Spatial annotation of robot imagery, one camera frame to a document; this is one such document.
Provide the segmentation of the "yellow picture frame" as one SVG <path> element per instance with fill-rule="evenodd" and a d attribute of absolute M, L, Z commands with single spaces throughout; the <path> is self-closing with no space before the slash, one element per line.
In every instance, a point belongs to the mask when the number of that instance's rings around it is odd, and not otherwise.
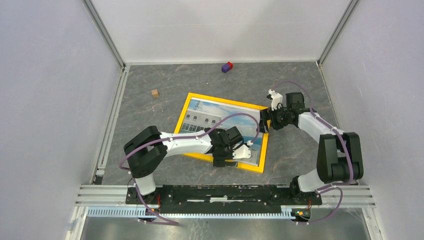
<path fill-rule="evenodd" d="M 217 102 L 224 102 L 224 103 L 235 103 L 235 104 L 242 103 L 240 101 L 229 100 L 229 99 L 224 99 L 224 98 L 213 97 L 213 96 L 208 96 L 208 95 L 203 95 L 203 94 L 198 94 L 198 93 L 192 93 L 192 92 L 190 92 L 190 93 L 188 93 L 188 95 L 186 97 L 186 100 L 185 100 L 185 103 L 183 105 L 182 110 L 188 106 L 188 100 L 191 97 L 204 98 L 204 99 L 207 99 L 207 100 L 212 100 L 212 101 L 217 101 Z M 178 119 L 177 124 L 182 122 L 181 113 L 180 113 L 180 116 L 179 116 L 179 119 Z M 243 170 L 252 171 L 252 172 L 256 172 L 256 173 L 261 173 L 262 174 L 264 172 L 264 168 L 265 168 L 268 139 L 269 139 L 269 134 L 268 133 L 263 133 L 263 143 L 262 143 L 262 149 L 261 149 L 261 152 L 260 152 L 261 159 L 260 159 L 259 166 L 252 166 L 252 165 L 248 165 L 246 163 L 242 163 L 242 162 L 239 162 L 238 161 L 237 167 L 239 169 L 243 169 Z"/>

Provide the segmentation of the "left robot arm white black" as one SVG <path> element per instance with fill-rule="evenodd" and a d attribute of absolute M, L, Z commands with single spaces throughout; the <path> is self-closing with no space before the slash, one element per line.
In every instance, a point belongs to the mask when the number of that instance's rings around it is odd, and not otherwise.
<path fill-rule="evenodd" d="M 236 166 L 237 160 L 251 157 L 251 140 L 245 141 L 237 127 L 205 128 L 197 132 L 160 132 L 149 126 L 127 142 L 123 151 L 126 170 L 135 181 L 138 197 L 145 204 L 157 198 L 153 173 L 168 157 L 184 154 L 211 155 L 217 168 Z"/>

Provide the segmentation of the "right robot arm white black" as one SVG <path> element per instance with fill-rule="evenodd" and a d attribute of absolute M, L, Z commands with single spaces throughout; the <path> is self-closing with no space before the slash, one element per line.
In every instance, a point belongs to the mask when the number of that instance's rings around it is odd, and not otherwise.
<path fill-rule="evenodd" d="M 280 130 L 293 125 L 307 133 L 318 143 L 316 167 L 293 178 L 289 186 L 289 199 L 302 204 L 309 193 L 324 193 L 337 186 L 349 185 L 363 177 L 364 167 L 360 137 L 345 132 L 324 120 L 315 109 L 307 108 L 301 92 L 290 92 L 284 97 L 270 89 L 266 96 L 269 108 L 260 111 L 259 131 Z"/>

